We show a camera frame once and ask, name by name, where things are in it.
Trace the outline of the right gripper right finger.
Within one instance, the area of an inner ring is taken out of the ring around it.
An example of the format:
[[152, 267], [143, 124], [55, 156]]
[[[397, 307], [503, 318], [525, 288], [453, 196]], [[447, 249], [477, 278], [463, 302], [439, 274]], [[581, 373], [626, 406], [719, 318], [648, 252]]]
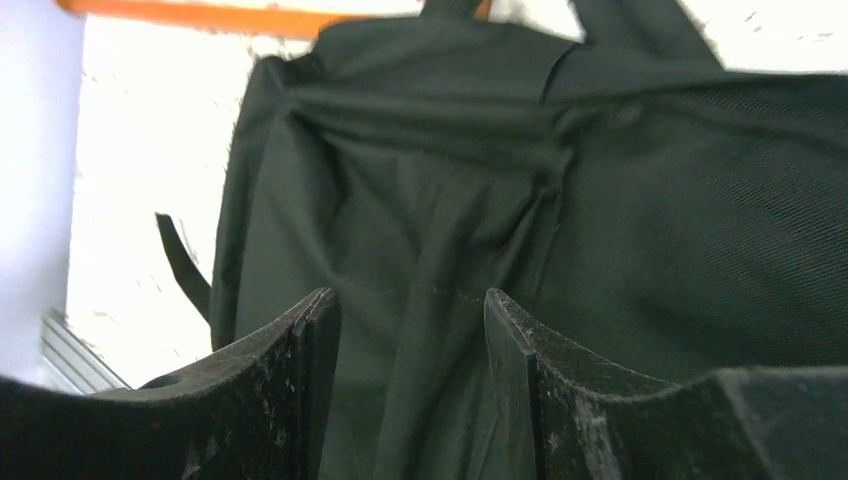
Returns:
[[504, 292], [484, 303], [509, 479], [843, 479], [843, 367], [718, 369], [676, 385], [612, 363]]

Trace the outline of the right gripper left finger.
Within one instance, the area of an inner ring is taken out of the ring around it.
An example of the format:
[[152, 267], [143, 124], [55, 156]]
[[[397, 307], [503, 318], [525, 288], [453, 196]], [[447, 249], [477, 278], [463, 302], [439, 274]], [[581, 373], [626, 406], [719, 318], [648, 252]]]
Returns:
[[252, 334], [136, 390], [1, 382], [5, 479], [315, 479], [340, 337], [319, 288]]

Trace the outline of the black student backpack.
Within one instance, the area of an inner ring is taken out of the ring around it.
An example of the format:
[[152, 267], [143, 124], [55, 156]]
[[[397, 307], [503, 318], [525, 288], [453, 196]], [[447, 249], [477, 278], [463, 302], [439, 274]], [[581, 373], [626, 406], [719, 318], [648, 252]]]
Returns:
[[210, 282], [220, 349], [331, 287], [320, 475], [495, 479], [483, 300], [666, 381], [847, 361], [847, 80], [725, 70], [675, 1], [574, 43], [471, 5], [339, 24], [254, 67]]

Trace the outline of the wooden shelf rack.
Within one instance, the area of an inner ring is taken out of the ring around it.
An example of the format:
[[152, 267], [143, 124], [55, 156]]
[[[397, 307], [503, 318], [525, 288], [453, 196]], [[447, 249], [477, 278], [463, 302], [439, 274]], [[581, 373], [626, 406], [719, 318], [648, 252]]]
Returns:
[[77, 15], [143, 21], [195, 30], [312, 39], [339, 22], [411, 16], [425, 1], [59, 1]]

